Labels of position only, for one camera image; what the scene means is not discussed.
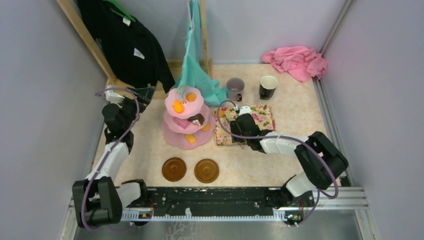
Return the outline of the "floral serving tray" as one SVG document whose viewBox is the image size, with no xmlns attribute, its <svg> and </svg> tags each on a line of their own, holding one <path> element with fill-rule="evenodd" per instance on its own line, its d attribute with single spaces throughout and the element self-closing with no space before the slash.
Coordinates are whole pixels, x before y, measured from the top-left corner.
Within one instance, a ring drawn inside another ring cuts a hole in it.
<svg viewBox="0 0 424 240">
<path fill-rule="evenodd" d="M 252 117 L 260 130 L 276 130 L 276 123 L 273 116 L 272 107 L 267 104 L 260 105 L 250 105 L 252 110 Z M 219 117 L 219 112 L 217 109 L 213 111 L 215 118 L 215 129 L 214 129 L 214 142 L 218 147 L 231 147 L 231 146 L 243 146 L 246 143 L 233 143 L 232 135 L 228 134 L 223 130 L 222 126 L 219 124 L 219 120 L 223 126 L 230 130 L 230 121 L 234 121 L 238 114 L 232 106 L 221 107 L 220 110 L 224 111 L 224 117 Z"/>
</svg>

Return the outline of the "orange round cookie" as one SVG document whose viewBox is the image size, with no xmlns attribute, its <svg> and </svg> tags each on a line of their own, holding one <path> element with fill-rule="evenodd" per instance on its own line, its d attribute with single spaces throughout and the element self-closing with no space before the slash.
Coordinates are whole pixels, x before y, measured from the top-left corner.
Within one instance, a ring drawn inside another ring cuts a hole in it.
<svg viewBox="0 0 424 240">
<path fill-rule="evenodd" d="M 201 130 L 204 132 L 208 132 L 211 129 L 211 124 L 207 123 Z"/>
</svg>

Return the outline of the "black mug white inside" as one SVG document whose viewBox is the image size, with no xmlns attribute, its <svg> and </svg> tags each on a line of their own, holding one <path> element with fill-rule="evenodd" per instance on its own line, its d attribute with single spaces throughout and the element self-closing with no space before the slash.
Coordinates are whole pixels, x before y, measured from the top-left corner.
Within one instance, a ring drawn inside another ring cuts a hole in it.
<svg viewBox="0 0 424 240">
<path fill-rule="evenodd" d="M 263 76 L 260 79 L 259 98 L 261 100 L 270 100 L 278 86 L 278 80 L 271 75 Z"/>
</svg>

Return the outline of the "chocolate cake slice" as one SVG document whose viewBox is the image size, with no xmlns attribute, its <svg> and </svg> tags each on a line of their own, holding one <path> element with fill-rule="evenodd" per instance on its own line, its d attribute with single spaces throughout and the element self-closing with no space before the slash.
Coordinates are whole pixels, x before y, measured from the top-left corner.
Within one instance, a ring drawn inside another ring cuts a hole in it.
<svg viewBox="0 0 424 240">
<path fill-rule="evenodd" d="M 205 122 L 205 118 L 201 113 L 198 113 L 196 115 L 189 117 L 187 121 L 193 125 L 202 126 Z"/>
</svg>

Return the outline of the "pink wafer biscuit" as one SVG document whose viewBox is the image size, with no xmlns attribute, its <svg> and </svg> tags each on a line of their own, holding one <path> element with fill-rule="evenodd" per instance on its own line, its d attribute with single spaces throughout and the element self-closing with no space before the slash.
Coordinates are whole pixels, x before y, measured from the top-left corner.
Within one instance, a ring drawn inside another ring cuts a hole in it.
<svg viewBox="0 0 424 240">
<path fill-rule="evenodd" d="M 185 130 L 189 127 L 189 125 L 191 124 L 190 121 L 188 121 L 187 119 L 182 119 L 182 118 L 178 118 L 178 117 L 173 117 L 172 121 L 181 129 Z"/>
</svg>

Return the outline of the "orange biscuit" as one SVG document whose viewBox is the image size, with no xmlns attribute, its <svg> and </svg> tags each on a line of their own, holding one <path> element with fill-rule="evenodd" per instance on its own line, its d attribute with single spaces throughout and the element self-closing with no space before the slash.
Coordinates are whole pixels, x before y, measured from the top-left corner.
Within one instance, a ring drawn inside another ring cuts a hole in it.
<svg viewBox="0 0 424 240">
<path fill-rule="evenodd" d="M 196 137 L 193 134 L 185 134 L 184 137 L 190 145 L 194 144 L 197 141 Z"/>
</svg>

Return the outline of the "brown wooden coaster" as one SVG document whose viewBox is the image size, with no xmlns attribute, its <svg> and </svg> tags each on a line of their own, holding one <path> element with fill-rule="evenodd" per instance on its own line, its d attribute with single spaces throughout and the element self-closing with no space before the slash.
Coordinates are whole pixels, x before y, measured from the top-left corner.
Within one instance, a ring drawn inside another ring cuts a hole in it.
<svg viewBox="0 0 424 240">
<path fill-rule="evenodd" d="M 196 179 L 204 184 L 214 182 L 219 177 L 219 174 L 219 165 L 209 158 L 200 160 L 194 167 L 194 175 Z"/>
<path fill-rule="evenodd" d="M 181 158 L 172 157 L 163 163 L 161 172 L 166 180 L 178 182 L 186 175 L 187 166 Z"/>
</svg>

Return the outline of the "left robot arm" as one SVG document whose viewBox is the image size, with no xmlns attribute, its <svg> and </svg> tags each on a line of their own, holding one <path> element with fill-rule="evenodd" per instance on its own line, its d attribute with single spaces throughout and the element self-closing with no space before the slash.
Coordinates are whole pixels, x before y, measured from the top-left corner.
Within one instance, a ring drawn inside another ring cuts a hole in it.
<svg viewBox="0 0 424 240">
<path fill-rule="evenodd" d="M 115 186 L 122 164 L 134 147 L 131 129 L 151 103 L 156 87 L 119 88 L 107 85 L 95 93 L 107 100 L 103 115 L 105 147 L 100 160 L 83 180 L 75 181 L 72 198 L 77 225 L 87 230 L 117 224 L 126 207 L 152 208 L 153 200 L 143 179 Z"/>
</svg>

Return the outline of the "orange croissant pastry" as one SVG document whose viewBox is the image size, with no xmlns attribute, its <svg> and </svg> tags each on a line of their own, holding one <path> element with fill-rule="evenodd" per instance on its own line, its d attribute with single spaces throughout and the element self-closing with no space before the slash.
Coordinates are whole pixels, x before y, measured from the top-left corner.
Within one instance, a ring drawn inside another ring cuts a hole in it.
<svg viewBox="0 0 424 240">
<path fill-rule="evenodd" d="M 172 107 L 177 114 L 182 114 L 185 110 L 185 104 L 180 100 L 175 100 L 172 104 Z"/>
</svg>

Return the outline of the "black hanging shirt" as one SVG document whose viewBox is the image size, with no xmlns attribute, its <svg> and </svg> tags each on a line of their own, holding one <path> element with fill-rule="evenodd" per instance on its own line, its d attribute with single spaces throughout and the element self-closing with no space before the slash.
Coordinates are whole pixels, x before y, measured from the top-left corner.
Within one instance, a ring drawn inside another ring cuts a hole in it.
<svg viewBox="0 0 424 240">
<path fill-rule="evenodd" d="M 174 87 L 176 82 L 160 43 L 141 22 L 113 13 L 110 8 L 114 6 L 103 0 L 79 0 L 77 6 L 119 80 L 135 88 L 160 82 L 165 93 Z"/>
</svg>

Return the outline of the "teal hanging shirt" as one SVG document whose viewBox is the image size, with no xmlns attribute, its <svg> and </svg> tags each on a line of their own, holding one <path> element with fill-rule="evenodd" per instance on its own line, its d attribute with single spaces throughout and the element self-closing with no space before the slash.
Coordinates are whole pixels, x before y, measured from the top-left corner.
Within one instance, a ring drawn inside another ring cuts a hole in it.
<svg viewBox="0 0 424 240">
<path fill-rule="evenodd" d="M 227 99 L 227 90 L 201 67 L 200 56 L 203 49 L 201 6 L 198 0 L 189 0 L 187 4 L 185 55 L 182 61 L 181 75 L 175 88 L 180 99 L 183 97 L 183 92 L 189 87 L 196 88 L 200 91 L 206 105 L 216 107 Z"/>
</svg>

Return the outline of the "pink crumpled cloth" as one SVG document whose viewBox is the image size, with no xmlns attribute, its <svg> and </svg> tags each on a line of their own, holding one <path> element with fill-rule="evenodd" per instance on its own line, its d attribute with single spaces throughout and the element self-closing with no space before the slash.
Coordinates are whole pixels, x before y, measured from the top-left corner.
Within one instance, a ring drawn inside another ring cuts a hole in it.
<svg viewBox="0 0 424 240">
<path fill-rule="evenodd" d="M 306 46 L 279 47 L 267 51 L 261 60 L 278 73 L 288 73 L 300 83 L 311 78 L 322 79 L 328 70 L 327 61 L 315 48 Z"/>
</svg>

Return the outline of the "green clothes hanger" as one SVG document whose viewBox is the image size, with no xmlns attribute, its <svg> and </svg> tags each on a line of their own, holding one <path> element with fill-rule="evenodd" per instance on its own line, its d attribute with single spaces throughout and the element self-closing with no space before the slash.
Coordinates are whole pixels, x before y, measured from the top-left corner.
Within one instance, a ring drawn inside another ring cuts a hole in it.
<svg viewBox="0 0 424 240">
<path fill-rule="evenodd" d="M 131 14 L 129 14 L 117 0 L 103 0 L 103 1 L 111 3 L 114 6 L 110 8 L 110 10 L 116 15 L 122 18 L 125 18 L 131 22 L 136 22 L 136 19 Z"/>
</svg>

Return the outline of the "wooden clothes rack frame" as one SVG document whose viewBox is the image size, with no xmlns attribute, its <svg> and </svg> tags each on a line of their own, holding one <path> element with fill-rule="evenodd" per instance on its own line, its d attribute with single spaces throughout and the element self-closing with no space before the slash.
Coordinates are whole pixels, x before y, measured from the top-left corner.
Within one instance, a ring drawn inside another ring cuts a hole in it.
<svg viewBox="0 0 424 240">
<path fill-rule="evenodd" d="M 98 65 L 101 67 L 105 75 L 107 76 L 107 85 L 114 85 L 119 88 L 126 88 L 130 85 L 122 82 L 113 73 L 108 61 L 106 60 L 102 50 L 99 48 L 96 41 L 92 38 L 88 29 L 84 25 L 81 16 L 78 12 L 78 6 L 74 0 L 56 0 L 63 13 L 66 15 L 70 23 L 73 25 L 76 32 L 81 37 L 82 41 L 87 46 L 88 50 L 95 58 Z M 213 61 L 209 58 L 209 44 L 208 44 L 208 21 L 206 12 L 206 2 L 204 0 L 199 1 L 200 11 L 200 24 L 201 24 L 201 43 L 203 50 L 203 58 L 199 60 L 199 64 L 202 69 L 208 74 L 209 77 L 213 77 Z"/>
</svg>

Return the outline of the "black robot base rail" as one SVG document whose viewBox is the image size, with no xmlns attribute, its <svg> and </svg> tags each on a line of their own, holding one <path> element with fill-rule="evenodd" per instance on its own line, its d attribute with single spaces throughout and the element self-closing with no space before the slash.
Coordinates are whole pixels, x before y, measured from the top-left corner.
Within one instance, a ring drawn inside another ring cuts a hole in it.
<svg viewBox="0 0 424 240">
<path fill-rule="evenodd" d="M 292 198 L 280 187 L 154 187 L 129 207 L 152 208 L 155 217 L 270 217 L 280 208 L 297 214 L 314 204 L 311 191 Z"/>
</svg>

